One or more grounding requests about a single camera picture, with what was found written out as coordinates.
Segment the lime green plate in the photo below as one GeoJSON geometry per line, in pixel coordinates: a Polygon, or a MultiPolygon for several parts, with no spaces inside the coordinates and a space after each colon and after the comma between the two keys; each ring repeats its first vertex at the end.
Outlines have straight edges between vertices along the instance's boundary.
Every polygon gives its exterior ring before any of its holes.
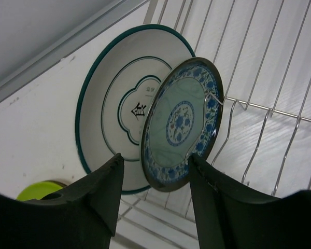
{"type": "Polygon", "coordinates": [[[41,181],[25,187],[17,196],[18,201],[40,200],[48,194],[63,189],[67,185],[57,181],[41,181]]]}

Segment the blue floral patterned plate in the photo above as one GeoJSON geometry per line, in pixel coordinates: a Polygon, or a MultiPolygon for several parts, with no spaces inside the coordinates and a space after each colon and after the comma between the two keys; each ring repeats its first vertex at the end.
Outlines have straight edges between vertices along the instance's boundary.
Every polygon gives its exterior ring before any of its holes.
{"type": "Polygon", "coordinates": [[[139,146],[152,188],[171,192],[189,182],[188,158],[208,158],[219,133],[223,103],[221,76],[206,58],[187,59],[166,76],[149,107],[139,146]]]}

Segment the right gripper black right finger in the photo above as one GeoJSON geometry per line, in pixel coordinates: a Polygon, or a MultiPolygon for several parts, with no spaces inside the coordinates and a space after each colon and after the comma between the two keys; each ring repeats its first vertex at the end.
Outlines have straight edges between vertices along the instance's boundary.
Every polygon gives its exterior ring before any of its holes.
{"type": "Polygon", "coordinates": [[[272,197],[189,157],[200,248],[311,248],[311,190],[272,197]]]}

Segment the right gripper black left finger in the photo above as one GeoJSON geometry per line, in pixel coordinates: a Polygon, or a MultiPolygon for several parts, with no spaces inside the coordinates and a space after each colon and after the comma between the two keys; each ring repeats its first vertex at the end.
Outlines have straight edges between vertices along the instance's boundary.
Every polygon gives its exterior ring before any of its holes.
{"type": "Polygon", "coordinates": [[[109,248],[123,176],[124,160],[116,154],[40,200],[22,202],[0,194],[0,248],[109,248]]]}

